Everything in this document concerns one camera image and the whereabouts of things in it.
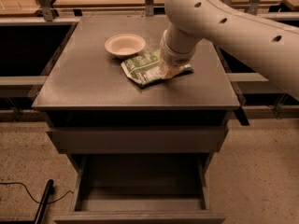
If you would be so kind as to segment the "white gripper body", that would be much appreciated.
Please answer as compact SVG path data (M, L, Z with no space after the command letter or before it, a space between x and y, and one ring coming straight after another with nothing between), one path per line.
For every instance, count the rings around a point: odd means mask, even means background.
M196 37L180 30L165 30L160 42L163 60L173 67L190 62L196 51Z

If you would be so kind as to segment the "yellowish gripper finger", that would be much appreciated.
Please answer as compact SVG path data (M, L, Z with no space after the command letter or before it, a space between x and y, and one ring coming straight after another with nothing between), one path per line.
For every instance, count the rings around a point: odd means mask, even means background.
M164 59L160 59L160 61L159 61L159 68L160 68L160 71L161 71L161 75L165 76L165 74L166 74L166 66L165 66Z
M162 79L171 79L182 72L182 68L164 65L162 68Z

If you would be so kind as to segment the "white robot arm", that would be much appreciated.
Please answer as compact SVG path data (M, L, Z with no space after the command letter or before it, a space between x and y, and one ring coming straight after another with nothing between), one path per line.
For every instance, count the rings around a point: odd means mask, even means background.
M221 0L165 0L164 9L169 25L161 55L166 64L189 63L204 38L299 99L296 27L237 11Z

